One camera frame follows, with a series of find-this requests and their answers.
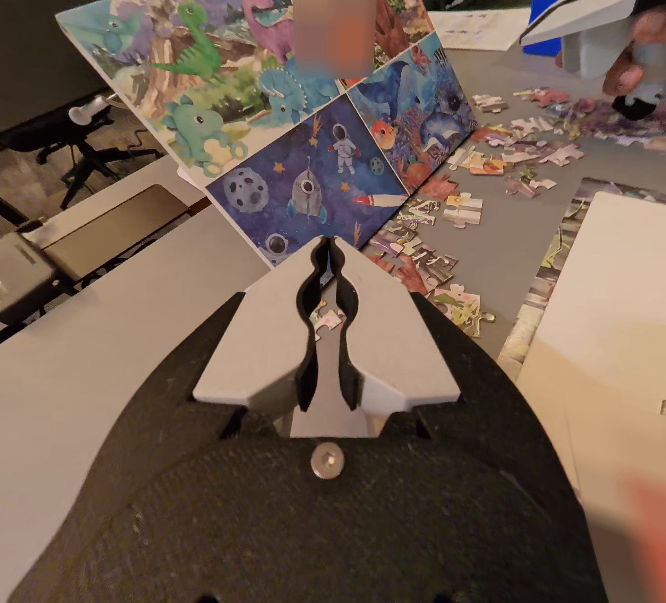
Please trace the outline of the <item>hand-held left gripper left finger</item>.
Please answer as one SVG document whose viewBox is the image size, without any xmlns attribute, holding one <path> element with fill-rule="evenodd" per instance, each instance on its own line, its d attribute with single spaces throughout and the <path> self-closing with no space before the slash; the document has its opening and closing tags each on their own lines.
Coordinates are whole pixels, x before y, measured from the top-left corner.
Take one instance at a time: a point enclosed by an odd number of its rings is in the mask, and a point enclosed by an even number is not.
<svg viewBox="0 0 666 603">
<path fill-rule="evenodd" d="M 317 235 L 239 296 L 193 389 L 195 400 L 273 419 L 309 409 L 318 382 L 310 316 L 321 302 L 329 249 L 329 239 Z"/>
</svg>

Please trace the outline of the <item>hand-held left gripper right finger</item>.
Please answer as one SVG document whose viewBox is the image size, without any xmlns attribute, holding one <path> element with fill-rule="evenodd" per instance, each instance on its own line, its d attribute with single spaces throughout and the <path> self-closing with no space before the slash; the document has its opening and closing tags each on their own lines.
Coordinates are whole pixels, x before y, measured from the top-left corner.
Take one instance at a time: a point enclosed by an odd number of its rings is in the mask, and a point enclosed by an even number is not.
<svg viewBox="0 0 666 603">
<path fill-rule="evenodd" d="M 330 239 L 330 267 L 345 315 L 338 376 L 348 408 L 387 419 L 456 402 L 459 385 L 415 301 L 422 295 L 342 238 Z"/>
</svg>

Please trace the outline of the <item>pile of puzzle pieces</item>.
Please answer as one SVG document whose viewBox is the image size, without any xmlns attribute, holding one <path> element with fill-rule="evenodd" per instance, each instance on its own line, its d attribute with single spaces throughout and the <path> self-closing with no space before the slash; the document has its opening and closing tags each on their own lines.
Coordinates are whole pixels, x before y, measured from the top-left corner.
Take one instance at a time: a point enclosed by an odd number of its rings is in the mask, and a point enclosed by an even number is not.
<svg viewBox="0 0 666 603">
<path fill-rule="evenodd" d="M 477 127 L 471 134 L 471 145 L 456 149 L 447 159 L 452 170 L 498 176 L 507 195 L 520 193 L 534 199 L 539 190 L 557 185 L 539 177 L 537 168 L 546 164 L 563 167 L 583 157 L 577 142 L 581 136 L 665 149 L 664 94 L 656 95 L 656 104 L 639 91 L 613 102 L 583 98 L 571 103 L 568 92 L 548 87 L 513 95 L 533 102 L 542 114 L 508 125 Z M 450 177 L 443 173 L 428 178 L 371 237 L 366 257 L 410 291 L 432 298 L 449 320 L 478 338 L 480 323 L 493 322 L 495 315 L 482 311 L 478 295 L 453 283 L 457 259 L 440 254 L 419 236 L 419 227 L 434 226 L 437 221 L 449 222 L 458 230 L 481 224 L 484 200 L 459 191 Z"/>
</svg>

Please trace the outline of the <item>puzzle frame tray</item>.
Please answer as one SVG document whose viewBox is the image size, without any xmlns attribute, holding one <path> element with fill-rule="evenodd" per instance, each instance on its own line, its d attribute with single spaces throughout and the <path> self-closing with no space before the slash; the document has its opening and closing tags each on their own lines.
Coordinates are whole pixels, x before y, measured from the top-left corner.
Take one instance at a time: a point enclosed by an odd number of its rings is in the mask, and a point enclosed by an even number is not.
<svg viewBox="0 0 666 603">
<path fill-rule="evenodd" d="M 584 179 L 497 362 L 589 523 L 624 541 L 643 580 L 620 479 L 665 484 L 665 195 Z"/>
</svg>

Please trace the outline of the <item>person's right hand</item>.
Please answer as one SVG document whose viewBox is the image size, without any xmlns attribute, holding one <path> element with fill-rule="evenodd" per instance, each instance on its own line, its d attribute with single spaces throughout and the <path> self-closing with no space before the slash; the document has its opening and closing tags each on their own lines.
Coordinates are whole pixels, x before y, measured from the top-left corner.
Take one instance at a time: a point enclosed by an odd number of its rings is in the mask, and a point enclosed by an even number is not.
<svg viewBox="0 0 666 603">
<path fill-rule="evenodd" d="M 605 75 L 605 95 L 627 96 L 637 88 L 644 78 L 645 67 L 634 58 L 634 49 L 653 43 L 665 43 L 665 5 L 646 10 L 636 17 L 629 45 Z"/>
</svg>

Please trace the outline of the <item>printed paper sheet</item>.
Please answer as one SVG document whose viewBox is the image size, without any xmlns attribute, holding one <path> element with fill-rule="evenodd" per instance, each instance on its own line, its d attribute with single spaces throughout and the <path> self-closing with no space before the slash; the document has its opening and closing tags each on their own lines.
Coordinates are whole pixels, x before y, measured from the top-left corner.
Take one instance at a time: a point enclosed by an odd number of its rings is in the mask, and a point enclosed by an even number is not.
<svg viewBox="0 0 666 603">
<path fill-rule="evenodd" d="M 506 52 L 529 24 L 529 7 L 429 12 L 445 51 Z"/>
</svg>

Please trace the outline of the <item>black office chair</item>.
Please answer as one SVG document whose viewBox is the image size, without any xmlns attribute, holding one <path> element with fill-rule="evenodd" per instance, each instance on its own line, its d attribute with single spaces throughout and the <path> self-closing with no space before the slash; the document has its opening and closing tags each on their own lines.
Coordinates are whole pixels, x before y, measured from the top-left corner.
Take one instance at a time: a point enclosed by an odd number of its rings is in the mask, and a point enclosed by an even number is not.
<svg viewBox="0 0 666 603">
<path fill-rule="evenodd" d="M 130 129 L 135 143 L 129 144 L 125 148 L 112 145 L 108 148 L 97 149 L 91 144 L 89 137 L 107 126 L 115 125 L 116 116 L 120 112 L 120 108 L 110 106 L 94 115 L 91 123 L 86 126 L 79 126 L 74 122 L 50 122 L 45 125 L 35 158 L 38 165 L 46 165 L 51 156 L 63 149 L 69 149 L 72 161 L 71 168 L 61 176 L 61 182 L 67 190 L 59 204 L 60 210 L 64 211 L 71 205 L 79 191 L 86 187 L 86 183 L 93 173 L 99 174 L 107 183 L 115 183 L 129 173 L 114 170 L 112 164 L 119 162 L 135 164 L 139 158 L 158 159 L 163 157 L 164 154 L 159 148 L 144 145 L 140 134 L 147 133 L 147 129 L 142 126 Z"/>
</svg>

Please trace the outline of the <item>illustrated puzzle picture board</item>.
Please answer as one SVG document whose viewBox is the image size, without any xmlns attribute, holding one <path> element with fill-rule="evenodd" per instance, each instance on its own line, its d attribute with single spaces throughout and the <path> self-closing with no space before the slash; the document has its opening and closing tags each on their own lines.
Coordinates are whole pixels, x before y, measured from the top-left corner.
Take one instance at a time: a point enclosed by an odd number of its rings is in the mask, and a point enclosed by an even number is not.
<svg viewBox="0 0 666 603">
<path fill-rule="evenodd" d="M 422 0 L 97 0 L 63 34 L 267 266 L 362 247 L 478 127 Z"/>
</svg>

